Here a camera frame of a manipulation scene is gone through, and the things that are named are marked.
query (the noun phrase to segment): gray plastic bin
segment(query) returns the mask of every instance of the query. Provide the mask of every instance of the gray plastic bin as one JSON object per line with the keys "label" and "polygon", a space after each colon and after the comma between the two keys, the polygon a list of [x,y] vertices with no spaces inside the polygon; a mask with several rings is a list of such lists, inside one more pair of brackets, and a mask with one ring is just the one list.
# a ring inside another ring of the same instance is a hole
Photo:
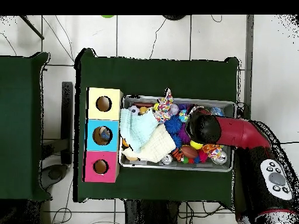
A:
{"label": "gray plastic bin", "polygon": [[[134,102],[146,102],[156,103],[161,97],[150,97],[140,96],[140,98],[134,98],[133,96],[123,97],[121,106],[125,109],[133,105]],[[181,99],[173,98],[175,104],[197,104],[204,107],[219,107],[223,110],[226,117],[236,118],[237,116],[237,105],[231,101],[216,101],[216,100],[192,100],[192,99]],[[230,146],[224,146],[223,151],[227,154],[227,161],[222,165],[217,165],[212,162],[210,158],[205,163],[199,164],[184,164],[182,162],[173,161],[169,165],[164,165],[162,162],[154,163],[142,160],[129,161],[121,153],[122,140],[120,138],[120,149],[119,149],[119,163],[124,167],[143,167],[152,169],[178,169],[178,170],[198,170],[198,171],[211,171],[211,172],[228,172],[232,169],[234,162],[234,150]]]}

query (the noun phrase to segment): light blue cloth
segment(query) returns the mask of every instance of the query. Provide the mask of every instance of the light blue cloth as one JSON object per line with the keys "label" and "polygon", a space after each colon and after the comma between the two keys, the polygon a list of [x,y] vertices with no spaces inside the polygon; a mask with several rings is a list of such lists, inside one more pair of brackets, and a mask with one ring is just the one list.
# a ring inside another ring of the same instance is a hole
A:
{"label": "light blue cloth", "polygon": [[157,125],[151,109],[141,116],[133,115],[128,109],[120,110],[120,135],[135,153],[140,153],[140,148],[150,140]]}

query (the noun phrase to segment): blue box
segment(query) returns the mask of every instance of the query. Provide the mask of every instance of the blue box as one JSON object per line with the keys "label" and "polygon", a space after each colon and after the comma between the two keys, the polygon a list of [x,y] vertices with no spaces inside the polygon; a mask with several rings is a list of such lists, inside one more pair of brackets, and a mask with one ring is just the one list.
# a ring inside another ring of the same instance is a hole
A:
{"label": "blue box", "polygon": [[[105,126],[112,132],[112,139],[107,145],[98,145],[93,140],[93,131],[97,127]],[[87,151],[117,151],[119,144],[119,121],[91,120],[87,123]]]}

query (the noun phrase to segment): yellow box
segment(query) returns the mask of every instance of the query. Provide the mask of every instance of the yellow box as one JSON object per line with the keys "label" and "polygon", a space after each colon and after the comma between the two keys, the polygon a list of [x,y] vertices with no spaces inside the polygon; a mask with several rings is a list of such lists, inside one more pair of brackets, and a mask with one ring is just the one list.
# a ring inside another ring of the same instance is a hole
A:
{"label": "yellow box", "polygon": [[[119,120],[120,119],[120,102],[123,93],[119,89],[102,89],[96,87],[87,88],[88,94],[88,118],[94,120]],[[106,111],[99,106],[99,102],[109,101],[109,109]]]}

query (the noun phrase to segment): white towel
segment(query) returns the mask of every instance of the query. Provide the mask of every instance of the white towel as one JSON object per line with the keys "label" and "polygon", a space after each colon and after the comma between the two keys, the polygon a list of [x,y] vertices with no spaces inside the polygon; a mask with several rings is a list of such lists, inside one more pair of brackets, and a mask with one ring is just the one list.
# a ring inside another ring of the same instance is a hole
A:
{"label": "white towel", "polygon": [[164,124],[161,124],[153,131],[149,141],[141,147],[140,153],[135,153],[131,148],[125,149],[122,153],[128,157],[137,157],[141,160],[156,163],[174,149],[175,142],[167,132]]}

